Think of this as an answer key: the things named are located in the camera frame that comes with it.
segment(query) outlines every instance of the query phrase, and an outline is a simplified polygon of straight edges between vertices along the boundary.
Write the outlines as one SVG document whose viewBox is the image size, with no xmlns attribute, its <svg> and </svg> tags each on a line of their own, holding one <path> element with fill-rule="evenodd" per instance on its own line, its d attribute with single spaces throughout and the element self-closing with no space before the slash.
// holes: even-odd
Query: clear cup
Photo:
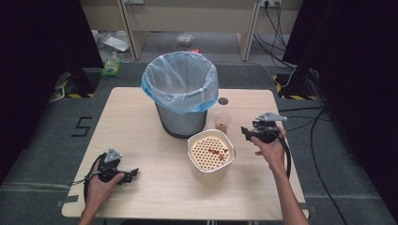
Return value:
<svg viewBox="0 0 398 225">
<path fill-rule="evenodd" d="M 228 112 L 216 112 L 214 113 L 213 120 L 216 129 L 226 133 L 231 123 L 231 115 Z"/>
</svg>

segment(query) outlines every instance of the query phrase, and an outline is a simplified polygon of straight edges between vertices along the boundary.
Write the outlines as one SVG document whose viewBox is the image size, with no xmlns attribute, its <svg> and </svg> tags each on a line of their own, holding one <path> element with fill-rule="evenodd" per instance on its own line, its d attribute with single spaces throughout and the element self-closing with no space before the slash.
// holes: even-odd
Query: gray trash can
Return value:
<svg viewBox="0 0 398 225">
<path fill-rule="evenodd" d="M 216 67 L 194 52 L 159 56 L 146 67 L 141 87 L 155 101 L 163 128 L 176 138 L 202 131 L 219 95 Z"/>
</svg>

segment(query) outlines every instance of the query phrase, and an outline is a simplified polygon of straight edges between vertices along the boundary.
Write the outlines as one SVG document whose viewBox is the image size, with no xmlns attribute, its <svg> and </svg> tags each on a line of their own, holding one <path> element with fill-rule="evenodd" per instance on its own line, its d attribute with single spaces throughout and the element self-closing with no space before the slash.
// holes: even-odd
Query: trash bag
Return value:
<svg viewBox="0 0 398 225">
<path fill-rule="evenodd" d="M 146 67 L 141 86 L 157 104 L 178 114 L 205 112 L 219 95 L 216 67 L 196 52 L 159 56 Z"/>
</svg>

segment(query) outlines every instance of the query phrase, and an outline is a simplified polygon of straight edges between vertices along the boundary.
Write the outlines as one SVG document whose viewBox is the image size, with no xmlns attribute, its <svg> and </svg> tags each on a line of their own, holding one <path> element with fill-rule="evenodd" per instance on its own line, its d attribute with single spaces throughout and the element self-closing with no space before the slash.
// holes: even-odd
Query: person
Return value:
<svg viewBox="0 0 398 225">
<path fill-rule="evenodd" d="M 281 127 L 278 127 L 278 130 L 282 137 L 285 138 L 286 131 Z M 285 225 L 309 224 L 286 175 L 286 169 L 284 168 L 284 148 L 281 142 L 276 139 L 274 142 L 264 143 L 256 137 L 251 137 L 251 141 L 259 148 L 259 151 L 256 151 L 255 154 L 264 157 L 274 176 L 282 209 L 283 223 Z M 93 171 L 96 171 L 97 168 L 98 163 L 94 166 Z M 105 203 L 112 189 L 123 176 L 124 173 L 119 173 L 108 183 L 101 182 L 96 175 L 91 178 L 88 185 L 85 208 L 79 221 L 80 225 L 93 223 L 100 206 Z"/>
</svg>

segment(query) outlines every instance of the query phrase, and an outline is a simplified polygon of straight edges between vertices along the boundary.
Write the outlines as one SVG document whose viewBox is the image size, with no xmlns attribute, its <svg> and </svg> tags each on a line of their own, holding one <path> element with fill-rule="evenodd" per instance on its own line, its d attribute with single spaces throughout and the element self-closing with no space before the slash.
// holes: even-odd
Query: perforated basket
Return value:
<svg viewBox="0 0 398 225">
<path fill-rule="evenodd" d="M 202 131 L 188 139 L 188 156 L 193 176 L 203 183 L 222 180 L 236 151 L 224 133 L 217 129 Z"/>
</svg>

